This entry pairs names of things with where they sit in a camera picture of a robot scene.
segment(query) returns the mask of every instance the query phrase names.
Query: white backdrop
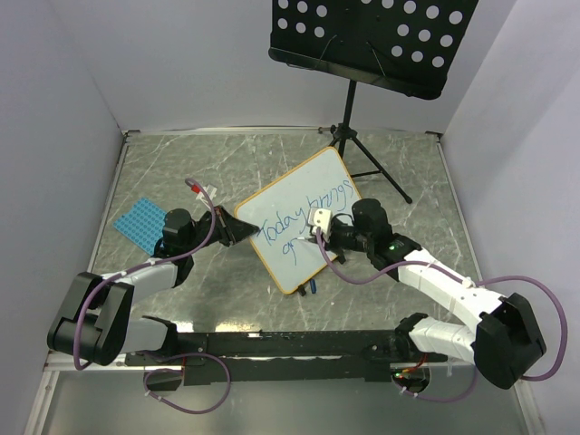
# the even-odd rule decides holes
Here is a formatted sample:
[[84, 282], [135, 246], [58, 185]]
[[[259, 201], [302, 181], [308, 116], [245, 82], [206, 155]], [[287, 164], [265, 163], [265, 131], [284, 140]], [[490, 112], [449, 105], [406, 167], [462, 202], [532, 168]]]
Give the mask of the white backdrop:
[[46, 333], [86, 270], [121, 132], [44, 0], [0, 2], [0, 433], [19, 434]]
[[[529, 275], [566, 309], [562, 370], [534, 383], [546, 432], [580, 433], [580, 8], [576, 0], [518, 0], [443, 137], [444, 152], [484, 277]], [[529, 298], [552, 364], [556, 310], [528, 285], [497, 285]]]
[[[330, 125], [342, 118], [345, 79], [268, 57], [270, 0], [51, 2], [124, 130]], [[514, 2], [479, 1], [439, 99], [361, 85], [353, 125], [445, 131]]]

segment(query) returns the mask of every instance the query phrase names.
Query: blue grid mat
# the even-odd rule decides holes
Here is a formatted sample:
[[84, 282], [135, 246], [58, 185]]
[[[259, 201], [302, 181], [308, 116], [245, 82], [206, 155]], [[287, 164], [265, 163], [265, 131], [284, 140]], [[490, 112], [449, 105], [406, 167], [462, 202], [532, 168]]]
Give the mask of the blue grid mat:
[[150, 256], [161, 238], [166, 212], [147, 198], [141, 198], [129, 213], [119, 217], [113, 226]]

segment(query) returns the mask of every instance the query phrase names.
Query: metal table surface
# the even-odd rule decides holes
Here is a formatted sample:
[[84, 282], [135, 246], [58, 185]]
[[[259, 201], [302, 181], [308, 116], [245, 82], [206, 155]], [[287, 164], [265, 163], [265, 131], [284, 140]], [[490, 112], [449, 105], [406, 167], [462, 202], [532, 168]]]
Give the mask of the metal table surface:
[[[438, 138], [434, 135], [379, 131], [362, 142], [413, 198], [408, 205], [379, 175], [355, 179], [364, 198], [377, 198], [393, 230], [407, 235], [446, 265], [476, 276]], [[330, 141], [329, 134], [290, 130], [283, 134], [139, 134], [126, 141], [126, 153], [107, 210], [93, 271], [113, 272], [136, 265], [147, 254], [112, 223], [142, 197], [165, 210], [187, 208], [198, 218], [206, 210], [185, 186], [193, 177], [217, 187], [216, 203], [235, 206]], [[344, 161], [354, 173], [373, 169], [352, 144]], [[347, 253], [350, 276], [376, 272], [365, 255]], [[326, 268], [316, 276], [317, 294], [283, 295], [248, 242], [214, 244], [195, 255], [188, 280], [161, 291], [133, 308], [170, 320], [180, 331], [308, 331], [392, 329], [408, 314], [422, 312], [441, 320], [450, 314], [427, 296], [385, 276], [369, 285], [350, 285]]]
[[[381, 131], [361, 139], [414, 202], [407, 205], [379, 176], [357, 179], [361, 194], [381, 201], [394, 230], [416, 239], [463, 275], [478, 276], [437, 138]], [[141, 197], [166, 210], [187, 208], [198, 217], [205, 209], [183, 184], [191, 176], [217, 186], [217, 202], [233, 210], [328, 141], [327, 135], [311, 130], [131, 134], [93, 254], [93, 271], [117, 271], [147, 258], [112, 227]], [[347, 147], [345, 162], [351, 172], [372, 169], [362, 153], [351, 147]], [[362, 254], [347, 254], [347, 260], [341, 267], [351, 276], [374, 272]], [[194, 328], [198, 332], [391, 329], [415, 312], [453, 320], [429, 298], [389, 277], [355, 286], [325, 269], [316, 276], [316, 295], [283, 295], [249, 243], [210, 246], [197, 253], [195, 261], [183, 285], [141, 301], [133, 315], [156, 315], [177, 323], [184, 332]], [[501, 391], [479, 376], [475, 391], [451, 404], [401, 397], [390, 383], [363, 380], [234, 382], [224, 406], [207, 415], [190, 416], [142, 398], [144, 368], [124, 367], [119, 360], [77, 373], [72, 371], [70, 358], [53, 357], [64, 357], [64, 363], [49, 359], [39, 390], [45, 400], [40, 402], [39, 427], [46, 435], [160, 430], [205, 434], [543, 431], [527, 382]], [[451, 377], [446, 371], [445, 366], [432, 368], [428, 395], [452, 397], [465, 391], [472, 368], [456, 367]], [[220, 382], [180, 388], [171, 399], [186, 407], [204, 408], [223, 388]]]

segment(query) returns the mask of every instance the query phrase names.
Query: whiteboard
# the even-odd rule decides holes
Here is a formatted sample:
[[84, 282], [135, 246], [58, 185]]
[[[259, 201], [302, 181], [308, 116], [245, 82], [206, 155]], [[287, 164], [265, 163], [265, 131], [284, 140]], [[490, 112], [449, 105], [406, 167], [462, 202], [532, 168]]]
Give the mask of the whiteboard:
[[338, 151], [326, 148], [243, 201], [234, 213], [260, 228], [250, 242], [278, 288], [290, 294], [326, 266], [316, 244], [298, 239], [310, 237], [310, 208], [350, 215], [360, 198]]

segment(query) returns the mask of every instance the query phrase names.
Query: wooden whiteboard frame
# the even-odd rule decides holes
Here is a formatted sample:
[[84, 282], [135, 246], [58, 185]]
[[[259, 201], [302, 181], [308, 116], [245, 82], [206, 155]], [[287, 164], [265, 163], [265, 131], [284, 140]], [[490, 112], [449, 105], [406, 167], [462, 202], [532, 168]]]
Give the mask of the wooden whiteboard frame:
[[[278, 179], [275, 179], [274, 181], [272, 181], [270, 184], [268, 184], [267, 186], [261, 188], [258, 192], [256, 192], [255, 194], [253, 194], [252, 196], [248, 197], [247, 199], [243, 200], [242, 202], [240, 202], [236, 208], [234, 209], [234, 216], [237, 218], [237, 211], [239, 210], [240, 207], [244, 206], [247, 202], [249, 202], [250, 200], [254, 199], [255, 197], [257, 197], [258, 195], [261, 195], [262, 193], [264, 193], [266, 190], [270, 189], [271, 187], [273, 187], [275, 184], [277, 184], [278, 182], [282, 181], [283, 179], [285, 179], [286, 177], [288, 177], [290, 174], [292, 174], [293, 172], [299, 170], [300, 168], [302, 168], [304, 165], [306, 165], [307, 163], [309, 163], [310, 161], [316, 159], [318, 156], [320, 156], [321, 154], [323, 154], [324, 152], [328, 152], [329, 150], [332, 150], [336, 153], [336, 157], [338, 158], [338, 160], [341, 162], [341, 165], [343, 165], [344, 168], [344, 173], [346, 174], [346, 176], [348, 177], [348, 179], [351, 181], [351, 183], [353, 184], [353, 188], [354, 191], [356, 192], [356, 194], [358, 195], [358, 198], [361, 198], [361, 193], [359, 192], [359, 190], [356, 188], [356, 185], [354, 184], [353, 179], [351, 178], [351, 174], [349, 173], [348, 169], [346, 168], [346, 166], [344, 165], [343, 159], [341, 158], [340, 154], [338, 153], [338, 151], [334, 148], [334, 147], [325, 147], [323, 149], [321, 149], [320, 151], [318, 151], [316, 154], [314, 154], [312, 157], [306, 159], [305, 161], [303, 161], [302, 163], [300, 163], [298, 166], [296, 166], [295, 168], [290, 169], [288, 172], [286, 172], [286, 174], [284, 174], [283, 176], [281, 176]], [[265, 261], [265, 259], [262, 257], [262, 255], [260, 254], [259, 249], [256, 247], [256, 244], [254, 243], [253, 238], [251, 237], [250, 239], [250, 243], [252, 244], [252, 247], [254, 248], [254, 251], [256, 251], [257, 256], [260, 258], [260, 261], [262, 261], [262, 263], [264, 264], [264, 266], [266, 267], [266, 270], [268, 271], [268, 274], [270, 274], [270, 276], [272, 276], [272, 279], [274, 279], [274, 282], [276, 284], [276, 286], [278, 287], [278, 289], [284, 293], [285, 295], [291, 295], [292, 293], [294, 293], [297, 288], [295, 288], [294, 290], [290, 291], [290, 292], [285, 292], [282, 289], [282, 286], [280, 285], [280, 283], [278, 282], [278, 280], [276, 279], [276, 275], [274, 275], [272, 273], [272, 270], [270, 269], [270, 267], [268, 266], [267, 262]], [[336, 258], [336, 256], [331, 256], [331, 259], [334, 260]], [[327, 266], [327, 264], [322, 265], [319, 269], [317, 269], [312, 275], [310, 275], [310, 277], [308, 279], [306, 279], [306, 281], [304, 281], [302, 284], [308, 282], [313, 276], [315, 276], [316, 274], [318, 274], [321, 270], [323, 270], [325, 267]]]

